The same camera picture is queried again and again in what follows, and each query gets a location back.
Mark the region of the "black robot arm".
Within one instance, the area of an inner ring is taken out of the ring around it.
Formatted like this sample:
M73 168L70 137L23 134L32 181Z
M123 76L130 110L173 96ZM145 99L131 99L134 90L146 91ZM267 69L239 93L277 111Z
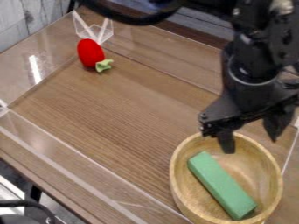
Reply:
M199 114L202 134L233 154L235 130L262 120L277 140L299 106L299 79L279 78L286 67L299 70L299 0L174 1L233 25L234 39L221 57L222 94Z

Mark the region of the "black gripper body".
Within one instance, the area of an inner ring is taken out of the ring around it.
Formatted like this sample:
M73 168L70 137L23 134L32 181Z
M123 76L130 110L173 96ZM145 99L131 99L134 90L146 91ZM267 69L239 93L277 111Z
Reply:
M277 104L299 106L299 79L279 79L281 69L266 56L246 57L246 67L238 55L222 53L221 96L199 113L201 131L206 137L217 137L222 130L235 132L247 123L262 119L266 109Z

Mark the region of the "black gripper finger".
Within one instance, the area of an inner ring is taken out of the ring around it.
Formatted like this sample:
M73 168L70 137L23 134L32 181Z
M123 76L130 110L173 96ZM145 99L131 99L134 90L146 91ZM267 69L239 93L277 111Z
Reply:
M230 129L225 129L218 133L217 137L223 152L226 154L234 154L235 153L234 132Z
M295 104L277 104L266 108L263 126L273 142L282 136L295 115Z

